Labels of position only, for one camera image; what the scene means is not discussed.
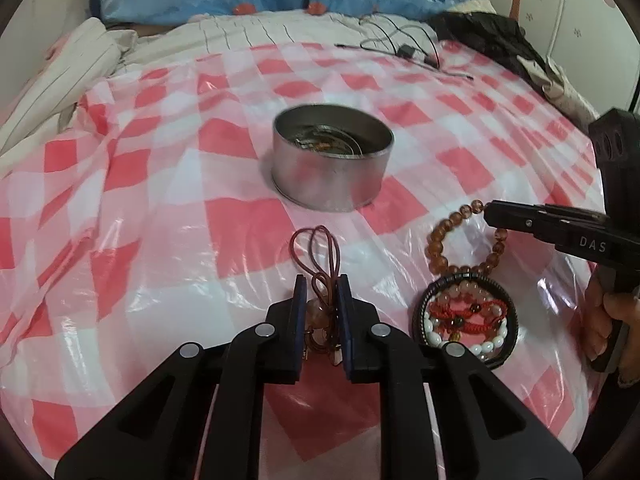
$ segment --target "black bracelet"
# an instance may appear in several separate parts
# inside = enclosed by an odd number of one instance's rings
[[[424,330],[423,320],[425,314],[427,314],[429,304],[435,299],[438,293],[447,290],[451,285],[459,285],[464,280],[477,283],[495,299],[501,300],[507,305],[506,320],[508,332],[504,338],[504,345],[496,357],[484,362],[489,370],[494,370],[504,364],[516,346],[516,341],[518,340],[518,314],[516,313],[513,300],[507,294],[507,291],[496,281],[486,277],[484,274],[480,274],[479,272],[459,272],[457,274],[443,276],[431,283],[431,285],[427,287],[427,290],[424,291],[418,305],[414,309],[412,337],[414,341],[422,345],[427,344],[427,334]]]

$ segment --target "black mechanical device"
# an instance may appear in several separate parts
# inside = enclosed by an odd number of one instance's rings
[[[640,118],[611,110],[589,127],[596,164],[602,174],[606,214],[555,205],[530,206],[494,201],[484,211],[493,227],[533,234],[598,265],[606,292],[637,295],[640,285]],[[604,354],[594,370],[613,373],[620,362],[629,326],[614,320]]]
[[[574,456],[457,342],[418,346],[336,286],[344,370],[380,384],[382,480],[579,480]],[[180,346],[62,457],[55,480],[257,480],[262,390],[300,376],[306,280],[229,344]]]

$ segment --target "bracelet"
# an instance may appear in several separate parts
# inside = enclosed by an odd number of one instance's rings
[[[464,308],[452,308],[460,305]],[[482,336],[482,341],[469,344],[461,341],[463,334]],[[497,282],[479,272],[459,272],[428,286],[414,310],[412,335],[418,343],[434,348],[461,342],[494,369],[513,352],[518,316],[513,301]]]
[[[504,253],[504,242],[507,239],[507,229],[496,229],[494,233],[495,243],[492,247],[491,253],[487,258],[478,266],[455,266],[449,265],[449,261],[442,255],[444,250],[444,241],[447,233],[453,231],[453,229],[465,219],[471,217],[472,214],[480,214],[484,211],[484,204],[479,200],[473,200],[471,206],[462,205],[458,211],[455,211],[449,215],[449,218],[442,220],[431,232],[429,236],[430,241],[424,250],[425,255],[430,260],[429,270],[436,275],[439,274],[455,274],[457,272],[478,272],[488,276],[495,267],[500,264],[500,256]]]

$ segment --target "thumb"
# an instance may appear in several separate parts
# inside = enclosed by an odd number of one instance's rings
[[[640,321],[640,302],[631,294],[605,294],[604,310],[613,319],[627,324]]]

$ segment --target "human hand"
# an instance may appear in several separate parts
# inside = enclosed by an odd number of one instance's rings
[[[619,370],[623,382],[636,382],[640,380],[640,301],[631,294],[604,294],[594,272],[584,292],[582,318],[582,348],[591,361],[606,350],[612,319],[629,325]]]

